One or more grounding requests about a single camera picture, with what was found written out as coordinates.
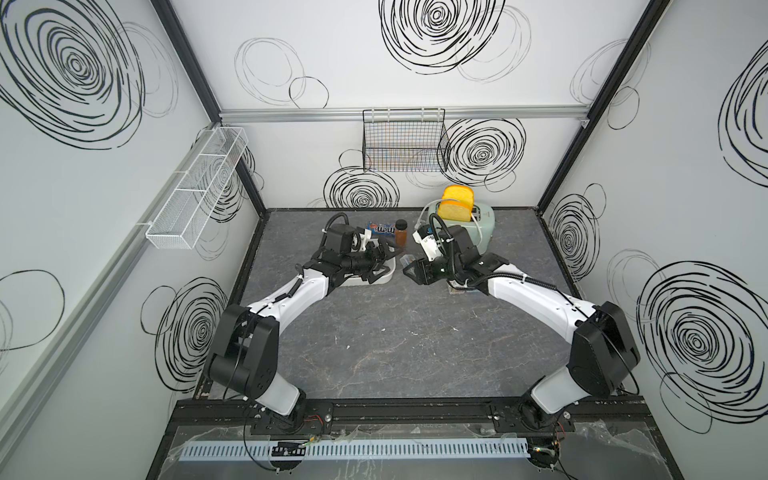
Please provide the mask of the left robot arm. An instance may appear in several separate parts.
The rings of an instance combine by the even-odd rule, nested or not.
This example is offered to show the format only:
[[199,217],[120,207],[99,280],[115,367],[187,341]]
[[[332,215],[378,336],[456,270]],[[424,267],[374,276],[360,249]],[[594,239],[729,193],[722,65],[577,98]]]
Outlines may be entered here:
[[203,366],[203,376],[302,425],[306,394],[278,373],[280,335],[313,304],[350,280],[372,285],[392,274],[403,248],[354,227],[343,212],[322,229],[318,248],[296,276],[262,300],[227,307]]

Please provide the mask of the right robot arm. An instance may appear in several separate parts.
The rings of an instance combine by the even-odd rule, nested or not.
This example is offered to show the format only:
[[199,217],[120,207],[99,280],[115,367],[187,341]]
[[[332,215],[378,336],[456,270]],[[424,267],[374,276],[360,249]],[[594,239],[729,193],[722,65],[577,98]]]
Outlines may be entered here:
[[419,223],[413,237],[425,253],[404,269],[415,283],[445,280],[505,301],[569,344],[567,362],[521,397],[518,410],[527,428],[542,430],[570,405],[586,397],[606,398],[633,375],[640,353],[626,315],[616,304],[575,298],[500,255],[480,252],[464,227],[449,226],[436,214]]

